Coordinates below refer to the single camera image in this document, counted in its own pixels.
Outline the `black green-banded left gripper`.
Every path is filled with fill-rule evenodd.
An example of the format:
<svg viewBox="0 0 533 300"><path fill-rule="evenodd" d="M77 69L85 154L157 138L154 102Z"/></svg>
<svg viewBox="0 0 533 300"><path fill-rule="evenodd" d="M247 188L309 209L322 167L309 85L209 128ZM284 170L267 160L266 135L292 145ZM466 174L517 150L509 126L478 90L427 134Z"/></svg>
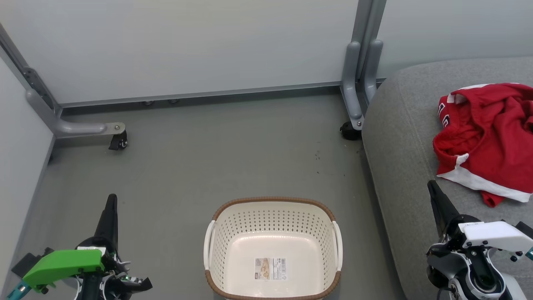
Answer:
<svg viewBox="0 0 533 300"><path fill-rule="evenodd" d="M125 263L118 254L118 199L108 196L95 235L75 249L54 251L46 248L43 255L28 253L12 267L12 273L36 292L55 287L57 281L79 278L85 273L125 272Z"/></svg>

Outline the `black white-banded right gripper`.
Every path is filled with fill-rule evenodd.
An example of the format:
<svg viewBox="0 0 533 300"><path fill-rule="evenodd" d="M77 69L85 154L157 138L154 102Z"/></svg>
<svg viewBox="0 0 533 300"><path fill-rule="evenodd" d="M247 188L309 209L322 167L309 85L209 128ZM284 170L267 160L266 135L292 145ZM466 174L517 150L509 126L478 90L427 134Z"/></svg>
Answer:
<svg viewBox="0 0 533 300"><path fill-rule="evenodd" d="M482 222L460 215L435 180L428 181L428 191L440 237L427 252L428 263L488 262L491 250L507 251L519 260L531 252L532 229L525 224Z"/></svg>

